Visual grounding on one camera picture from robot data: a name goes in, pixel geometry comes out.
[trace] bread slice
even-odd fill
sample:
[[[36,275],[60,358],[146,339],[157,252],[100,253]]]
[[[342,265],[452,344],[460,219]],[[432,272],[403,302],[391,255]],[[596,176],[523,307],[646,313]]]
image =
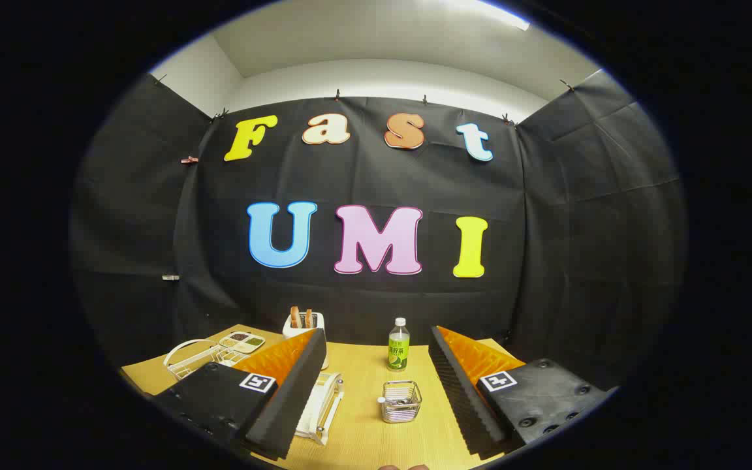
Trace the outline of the bread slice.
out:
[[[298,315],[298,306],[292,306],[289,309],[289,326],[293,328],[301,328],[301,315]]]

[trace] white wall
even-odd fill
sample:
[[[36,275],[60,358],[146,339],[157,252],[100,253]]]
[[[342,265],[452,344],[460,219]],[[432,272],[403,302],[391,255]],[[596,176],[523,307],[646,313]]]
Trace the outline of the white wall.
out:
[[[194,106],[214,116],[227,106],[242,80],[240,72],[211,35],[205,35],[162,61],[150,71],[161,83]]]
[[[547,103],[533,93],[472,74],[431,63],[405,60],[355,59],[307,63],[243,78],[225,107],[245,110],[290,99],[335,96],[371,96],[417,99],[480,111],[519,122]]]

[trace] letter f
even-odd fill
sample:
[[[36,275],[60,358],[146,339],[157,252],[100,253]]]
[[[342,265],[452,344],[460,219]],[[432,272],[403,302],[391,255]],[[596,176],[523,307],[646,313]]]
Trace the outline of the letter f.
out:
[[[263,116],[262,118],[241,120],[236,123],[234,143],[230,147],[230,152],[225,154],[225,161],[248,158],[248,155],[251,155],[248,143],[250,142],[253,146],[258,145],[266,134],[266,127],[274,127],[275,125],[277,125],[277,116]]]

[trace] ceiling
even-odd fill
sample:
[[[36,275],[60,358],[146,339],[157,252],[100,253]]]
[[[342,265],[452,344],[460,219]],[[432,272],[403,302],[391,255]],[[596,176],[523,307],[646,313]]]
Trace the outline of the ceiling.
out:
[[[284,0],[213,35],[243,77],[302,63],[397,59],[486,75],[541,98],[599,69],[564,42],[475,0]]]

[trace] orange gripper pad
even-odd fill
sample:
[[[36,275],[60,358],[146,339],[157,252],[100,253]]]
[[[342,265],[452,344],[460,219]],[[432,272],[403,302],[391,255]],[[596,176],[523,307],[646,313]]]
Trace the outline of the orange gripper pad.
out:
[[[277,386],[280,387],[286,380],[286,376],[289,375],[289,371],[292,371],[292,367],[298,362],[298,358],[301,357],[301,353],[307,347],[307,343],[313,337],[315,331],[317,331],[317,328],[298,334],[298,336],[289,338],[268,350],[252,354],[232,367],[250,374],[274,377]]]
[[[437,330],[442,334],[448,348],[451,348],[452,354],[460,363],[466,377],[475,387],[475,392],[480,393],[477,389],[478,380],[484,375],[495,374],[495,372],[509,371],[516,367],[524,366],[524,362],[516,358],[496,351],[487,345],[483,345],[468,336],[454,333],[442,326]]]

